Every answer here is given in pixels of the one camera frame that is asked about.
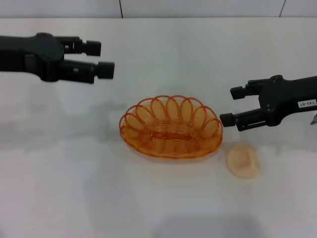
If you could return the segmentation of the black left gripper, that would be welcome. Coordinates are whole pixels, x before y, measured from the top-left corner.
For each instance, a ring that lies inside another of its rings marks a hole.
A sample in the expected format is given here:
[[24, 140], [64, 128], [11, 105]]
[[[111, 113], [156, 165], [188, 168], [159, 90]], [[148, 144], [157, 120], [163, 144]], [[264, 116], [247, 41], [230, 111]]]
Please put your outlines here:
[[113, 62], [96, 64], [64, 60], [65, 53], [100, 56], [101, 42], [83, 42], [79, 37], [63, 37], [62, 44], [49, 33], [38, 33], [31, 37], [1, 36], [0, 70], [31, 73], [45, 82], [58, 81], [59, 68], [60, 79], [65, 81], [94, 84], [95, 77], [113, 79]]

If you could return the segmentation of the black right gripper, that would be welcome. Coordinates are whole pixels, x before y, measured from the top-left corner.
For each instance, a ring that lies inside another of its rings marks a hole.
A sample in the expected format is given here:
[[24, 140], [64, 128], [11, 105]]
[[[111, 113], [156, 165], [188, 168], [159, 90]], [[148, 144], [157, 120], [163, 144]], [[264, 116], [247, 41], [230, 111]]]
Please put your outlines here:
[[285, 80], [276, 75], [270, 79], [249, 80], [245, 87], [230, 89], [233, 99], [259, 95], [261, 109], [219, 116], [224, 127], [237, 127], [238, 131], [265, 125], [279, 125], [288, 115], [317, 109], [317, 78], [315, 76]]

